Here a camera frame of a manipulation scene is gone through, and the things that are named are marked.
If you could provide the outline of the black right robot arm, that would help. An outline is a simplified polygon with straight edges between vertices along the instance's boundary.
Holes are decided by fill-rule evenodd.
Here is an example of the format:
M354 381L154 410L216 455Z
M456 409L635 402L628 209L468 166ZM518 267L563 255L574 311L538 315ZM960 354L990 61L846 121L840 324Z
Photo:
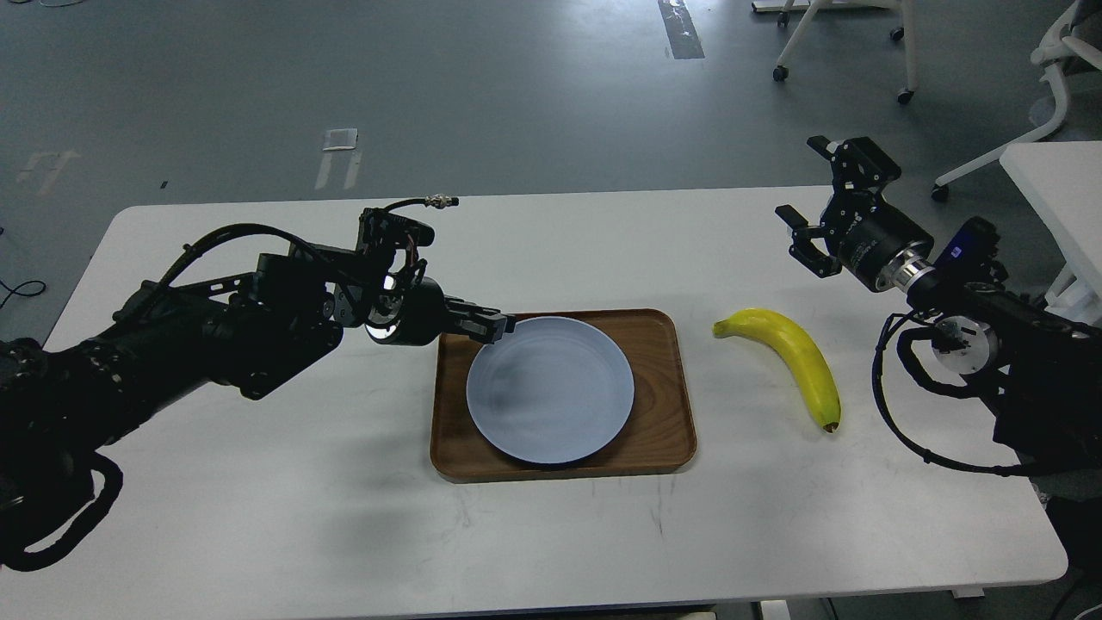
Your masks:
M932 235L884 199L901 168L867 137L809 138L827 157L832 196L818 224L793 207L776 209L790 255L818 278L851 272L871 293L897 289L909 313L890 315L879 335L871 388L882 418L909 450L971 474L1044 476L1098 470L1099 328L1047 313L1004 286L1000 235L966 220L932 259ZM914 383L947 398L976 398L994 415L993 439L1027 456L1015 466L957 463L910 439L882 388L889 342Z

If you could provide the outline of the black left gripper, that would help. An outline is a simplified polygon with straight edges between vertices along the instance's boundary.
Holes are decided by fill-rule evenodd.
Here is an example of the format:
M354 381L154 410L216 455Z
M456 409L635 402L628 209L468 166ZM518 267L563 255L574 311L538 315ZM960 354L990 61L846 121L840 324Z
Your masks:
M514 333L515 314L445 297L436 280L424 278L403 294L397 317L386 328L366 325L371 341L396 346L424 346L441 334L463 335L474 342L491 344Z

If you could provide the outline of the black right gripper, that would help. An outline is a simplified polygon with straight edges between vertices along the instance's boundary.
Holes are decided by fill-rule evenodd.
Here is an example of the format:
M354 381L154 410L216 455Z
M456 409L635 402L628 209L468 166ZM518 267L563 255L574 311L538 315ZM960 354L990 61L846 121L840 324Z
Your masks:
M807 138L807 145L827 157L832 172L831 252L820 251L815 239L825 239L827 229L812 226L791 205L775 208L789 228L789 255L818 278L833 278L843 267L871 293L890 287L890 275L882 271L903 251L928 257L933 236L912 222L899 209L884 204L884 191L903 176L903 168L869 137L830 140Z

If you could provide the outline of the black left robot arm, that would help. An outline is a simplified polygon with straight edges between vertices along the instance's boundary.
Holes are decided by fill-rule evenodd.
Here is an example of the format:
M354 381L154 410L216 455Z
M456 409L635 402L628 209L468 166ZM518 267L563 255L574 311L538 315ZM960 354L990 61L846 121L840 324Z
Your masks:
M335 350L343 334L422 346L440 335L498 342L516 318L449 297L418 252L428 224L402 200L361 211L350 250L258 222L223 226L185 244L114 325L60 352L3 342L3 567L63 561L121 494L102 446L208 383L260 400Z

